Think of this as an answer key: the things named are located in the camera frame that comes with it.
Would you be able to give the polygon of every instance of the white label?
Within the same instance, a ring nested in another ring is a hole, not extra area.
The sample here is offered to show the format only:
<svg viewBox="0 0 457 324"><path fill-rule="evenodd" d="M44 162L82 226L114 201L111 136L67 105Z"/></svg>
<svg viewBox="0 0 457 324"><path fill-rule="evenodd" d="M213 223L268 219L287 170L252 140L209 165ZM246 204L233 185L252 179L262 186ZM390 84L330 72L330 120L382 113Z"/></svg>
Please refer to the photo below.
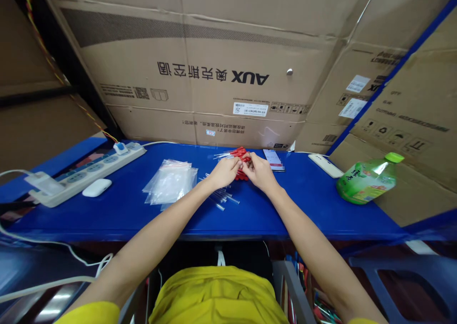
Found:
<svg viewBox="0 0 457 324"><path fill-rule="evenodd" d="M366 101L360 99L351 99L339 113L339 116L354 119L356 115L358 115L358 113L363 109L366 103Z"/></svg>
<svg viewBox="0 0 457 324"><path fill-rule="evenodd" d="M346 87L347 91L353 91L355 93L360 93L364 87L367 85L368 81L370 81L370 78L366 78L360 75L356 75L349 86Z"/></svg>
<svg viewBox="0 0 457 324"><path fill-rule="evenodd" d="M233 103L233 114L253 115L257 117L266 117L268 105L251 104L244 102Z"/></svg>

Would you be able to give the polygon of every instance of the plastic bag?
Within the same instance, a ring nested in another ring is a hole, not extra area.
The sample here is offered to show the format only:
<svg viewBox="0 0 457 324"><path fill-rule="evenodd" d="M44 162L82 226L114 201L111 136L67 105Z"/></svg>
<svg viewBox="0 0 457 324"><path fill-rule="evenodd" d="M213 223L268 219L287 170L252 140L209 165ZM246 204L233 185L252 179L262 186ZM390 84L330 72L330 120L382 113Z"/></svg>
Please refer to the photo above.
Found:
<svg viewBox="0 0 457 324"><path fill-rule="evenodd" d="M160 205L176 202L195 186L197 171L191 163L164 160L143 188L143 192L148 193L145 203Z"/></svg>
<svg viewBox="0 0 457 324"><path fill-rule="evenodd" d="M192 165L191 163L181 162L181 161L176 161L176 160L163 160L162 165L159 167L159 170L160 170L160 168L162 168L165 165L185 165L185 164L187 164L189 166ZM151 191L152 185L155 183L158 174L159 174L158 172L155 173L154 176L152 177L152 179L146 184L146 186L144 186L143 193L149 193Z"/></svg>
<svg viewBox="0 0 457 324"><path fill-rule="evenodd" d="M188 192L190 192L190 190L197 185L197 173L198 173L198 171L199 170L197 168L191 168L191 174L190 174L188 190L183 194L183 196L186 195ZM169 208L174 203L175 202L162 204L162 206L160 208L160 212L165 211L167 208Z"/></svg>

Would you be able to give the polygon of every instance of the hand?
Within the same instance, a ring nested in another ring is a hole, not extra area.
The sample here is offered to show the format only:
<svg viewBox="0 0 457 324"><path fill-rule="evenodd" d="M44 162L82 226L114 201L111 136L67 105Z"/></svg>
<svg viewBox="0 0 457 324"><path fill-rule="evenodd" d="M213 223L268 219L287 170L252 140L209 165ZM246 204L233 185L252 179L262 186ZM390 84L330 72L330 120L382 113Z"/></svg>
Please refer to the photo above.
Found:
<svg viewBox="0 0 457 324"><path fill-rule="evenodd" d="M205 180L208 181L208 184L211 185L214 190L225 187L235 180L237 171L240 168L241 160L239 157L222 159Z"/></svg>
<svg viewBox="0 0 457 324"><path fill-rule="evenodd" d="M245 157L250 157L251 161L243 162L243 172L253 184L267 194L281 188L267 160L258 157L255 152L247 152Z"/></svg>

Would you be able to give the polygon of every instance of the yellow shirt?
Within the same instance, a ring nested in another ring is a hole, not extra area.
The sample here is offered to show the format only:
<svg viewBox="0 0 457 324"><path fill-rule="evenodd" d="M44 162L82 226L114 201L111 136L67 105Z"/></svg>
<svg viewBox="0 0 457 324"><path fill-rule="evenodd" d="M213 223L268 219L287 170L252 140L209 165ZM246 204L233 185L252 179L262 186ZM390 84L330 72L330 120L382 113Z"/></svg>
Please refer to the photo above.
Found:
<svg viewBox="0 0 457 324"><path fill-rule="evenodd" d="M109 302L81 306L56 324L116 324ZM184 269L165 282L149 323L288 323L268 280L233 266Z"/></svg>

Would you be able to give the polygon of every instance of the blue table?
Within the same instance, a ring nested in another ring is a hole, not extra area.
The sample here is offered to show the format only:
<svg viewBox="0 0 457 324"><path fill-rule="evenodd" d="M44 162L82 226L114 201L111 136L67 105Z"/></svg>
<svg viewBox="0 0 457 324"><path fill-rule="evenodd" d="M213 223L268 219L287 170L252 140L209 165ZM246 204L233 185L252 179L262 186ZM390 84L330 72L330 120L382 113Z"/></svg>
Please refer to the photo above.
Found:
<svg viewBox="0 0 457 324"><path fill-rule="evenodd" d="M213 155L230 148L184 144L156 144L146 154L107 178L112 186L100 197L76 195L55 208L39 205L8 230L25 237L63 242L126 241L160 213L160 205L145 204L143 187L162 160L192 162L198 176L211 172ZM264 156L262 150L255 150ZM286 172L276 173L297 205L329 239L395 241L405 232L376 204L353 205L336 192L336 180L317 167L306 154L279 152ZM284 239L288 233L268 198L251 182L232 183L240 201L219 210L205 201L183 232L184 239Z"/></svg>

